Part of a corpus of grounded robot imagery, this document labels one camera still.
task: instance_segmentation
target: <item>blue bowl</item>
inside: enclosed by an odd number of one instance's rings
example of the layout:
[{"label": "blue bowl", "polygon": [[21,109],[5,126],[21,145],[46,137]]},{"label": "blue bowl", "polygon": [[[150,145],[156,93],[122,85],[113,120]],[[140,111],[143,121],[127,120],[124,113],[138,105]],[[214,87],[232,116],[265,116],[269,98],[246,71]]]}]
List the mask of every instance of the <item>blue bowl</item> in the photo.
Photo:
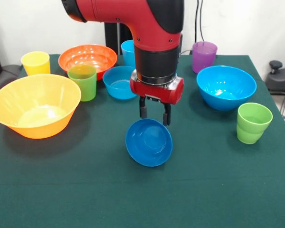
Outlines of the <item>blue bowl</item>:
[{"label": "blue bowl", "polygon": [[168,129],[153,119],[140,119],[133,123],[125,143],[129,155],[148,167],[164,164],[172,152],[172,137]]},{"label": "blue bowl", "polygon": [[250,74],[231,66],[207,67],[198,73],[196,80],[206,103],[220,111],[238,108],[257,89]]},{"label": "blue bowl", "polygon": [[131,66],[116,66],[106,71],[103,81],[109,95],[120,100],[135,97],[136,94],[130,88],[130,78],[134,70]]}]

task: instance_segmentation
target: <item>table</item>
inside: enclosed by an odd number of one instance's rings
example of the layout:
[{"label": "table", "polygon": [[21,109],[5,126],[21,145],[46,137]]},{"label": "table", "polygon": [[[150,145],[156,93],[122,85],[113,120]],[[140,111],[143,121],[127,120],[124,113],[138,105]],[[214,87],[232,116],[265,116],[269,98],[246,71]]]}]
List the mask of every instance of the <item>table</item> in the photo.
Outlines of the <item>table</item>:
[{"label": "table", "polygon": [[[52,72],[62,74],[57,56]],[[257,91],[249,101],[271,109],[274,119],[256,144],[236,138],[236,110],[205,104],[191,56],[182,56],[172,155],[143,167],[125,147],[138,97],[117,101],[99,82],[96,99],[81,103],[54,137],[31,140],[0,124],[0,228],[285,227],[285,123],[248,56],[217,56],[215,64],[250,73]],[[148,116],[162,121],[163,106],[147,105]]]}]

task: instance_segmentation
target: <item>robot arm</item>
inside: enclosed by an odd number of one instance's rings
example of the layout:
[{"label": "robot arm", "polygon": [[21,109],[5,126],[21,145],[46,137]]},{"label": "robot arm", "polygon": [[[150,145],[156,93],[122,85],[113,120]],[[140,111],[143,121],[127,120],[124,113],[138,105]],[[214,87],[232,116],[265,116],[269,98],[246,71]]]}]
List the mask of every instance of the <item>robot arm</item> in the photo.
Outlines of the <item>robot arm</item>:
[{"label": "robot arm", "polygon": [[127,25],[135,48],[136,70],[131,89],[140,99],[146,118],[145,99],[165,106],[164,124],[170,124],[170,104],[182,95],[184,81],[177,77],[183,28],[184,0],[62,0],[68,15],[77,21],[116,22]]}]

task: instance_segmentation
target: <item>orange bowl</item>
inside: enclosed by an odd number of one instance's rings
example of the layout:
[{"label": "orange bowl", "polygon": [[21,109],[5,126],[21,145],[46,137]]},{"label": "orange bowl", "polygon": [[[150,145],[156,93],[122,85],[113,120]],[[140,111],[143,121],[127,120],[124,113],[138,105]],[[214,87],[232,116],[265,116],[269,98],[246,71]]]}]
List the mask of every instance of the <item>orange bowl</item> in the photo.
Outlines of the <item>orange bowl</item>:
[{"label": "orange bowl", "polygon": [[62,53],[58,59],[59,66],[67,73],[70,68],[80,64],[94,66],[97,69],[97,80],[112,68],[117,61],[117,54],[107,46],[86,44],[72,47]]},{"label": "orange bowl", "polygon": [[61,132],[81,98],[79,86],[59,75],[32,75],[0,90],[0,123],[31,139]]}]

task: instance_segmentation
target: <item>cup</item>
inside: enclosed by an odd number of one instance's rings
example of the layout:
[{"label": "cup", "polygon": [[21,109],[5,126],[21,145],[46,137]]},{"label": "cup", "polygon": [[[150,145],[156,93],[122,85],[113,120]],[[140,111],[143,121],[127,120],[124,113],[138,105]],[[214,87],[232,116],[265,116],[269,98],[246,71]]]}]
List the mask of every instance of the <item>cup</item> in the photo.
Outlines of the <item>cup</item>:
[{"label": "cup", "polygon": [[256,143],[273,119],[271,111],[258,103],[242,104],[237,117],[237,138],[246,144]]},{"label": "cup", "polygon": [[42,51],[33,51],[21,58],[21,63],[27,75],[50,74],[49,54]]},{"label": "cup", "polygon": [[126,66],[135,67],[135,54],[133,40],[127,40],[121,45],[123,60]]},{"label": "cup", "polygon": [[97,70],[89,65],[77,65],[69,69],[67,76],[80,88],[81,101],[91,101],[96,97]]},{"label": "cup", "polygon": [[202,69],[213,65],[218,47],[210,42],[201,41],[192,47],[192,70],[198,74]]}]

